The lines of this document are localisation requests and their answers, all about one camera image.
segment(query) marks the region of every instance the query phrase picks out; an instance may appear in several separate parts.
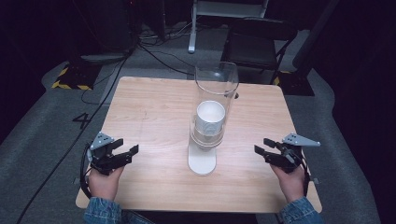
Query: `human hand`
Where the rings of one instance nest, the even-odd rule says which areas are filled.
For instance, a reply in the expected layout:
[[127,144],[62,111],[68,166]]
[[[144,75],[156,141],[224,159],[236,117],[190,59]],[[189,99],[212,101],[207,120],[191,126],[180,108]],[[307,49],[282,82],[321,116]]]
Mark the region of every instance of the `human hand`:
[[91,169],[88,176],[88,185],[92,197],[114,201],[123,169],[124,166],[114,170],[110,175],[101,175],[96,169]]
[[286,201],[291,203],[304,196],[304,169],[297,167],[293,172],[286,174],[282,169],[270,164],[277,178],[279,186],[286,197]]

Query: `denim sleeve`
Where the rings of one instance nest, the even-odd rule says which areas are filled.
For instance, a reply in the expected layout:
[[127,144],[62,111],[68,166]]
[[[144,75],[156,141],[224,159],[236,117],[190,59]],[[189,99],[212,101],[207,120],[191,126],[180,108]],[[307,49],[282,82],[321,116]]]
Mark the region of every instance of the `denim sleeve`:
[[320,214],[305,197],[286,205],[280,215],[285,224],[324,223]]
[[113,224],[121,223],[120,205],[112,201],[91,197],[84,213],[86,223]]

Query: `metal bracket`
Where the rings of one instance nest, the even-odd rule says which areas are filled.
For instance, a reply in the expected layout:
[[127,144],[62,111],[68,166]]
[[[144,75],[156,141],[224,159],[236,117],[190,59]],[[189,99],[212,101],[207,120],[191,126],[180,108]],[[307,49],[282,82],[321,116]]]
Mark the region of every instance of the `metal bracket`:
[[290,133],[282,139],[282,142],[298,147],[320,147],[320,142],[312,141],[311,139],[302,137],[297,133]]
[[93,139],[93,142],[91,143],[90,150],[95,150],[99,147],[105,146],[109,143],[112,143],[114,141],[113,137],[108,136],[105,133],[99,132],[95,139]]

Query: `white stand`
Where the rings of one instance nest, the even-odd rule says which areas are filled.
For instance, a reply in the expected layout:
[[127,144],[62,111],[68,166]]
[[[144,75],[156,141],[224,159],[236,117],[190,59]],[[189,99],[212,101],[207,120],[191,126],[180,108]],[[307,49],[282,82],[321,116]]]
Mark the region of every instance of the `white stand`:
[[197,175],[210,175],[216,168],[216,148],[200,149],[190,137],[189,166]]

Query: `white base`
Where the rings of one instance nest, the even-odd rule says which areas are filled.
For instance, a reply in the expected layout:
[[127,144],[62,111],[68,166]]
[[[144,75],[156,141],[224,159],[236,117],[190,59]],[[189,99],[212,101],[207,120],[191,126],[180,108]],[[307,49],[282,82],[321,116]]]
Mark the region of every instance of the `white base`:
[[195,52],[195,39],[196,39],[197,34],[192,31],[191,29],[191,34],[190,34],[190,43],[189,43],[189,53],[194,53]]
[[210,175],[216,168],[216,148],[202,150],[190,139],[189,166],[197,175]]

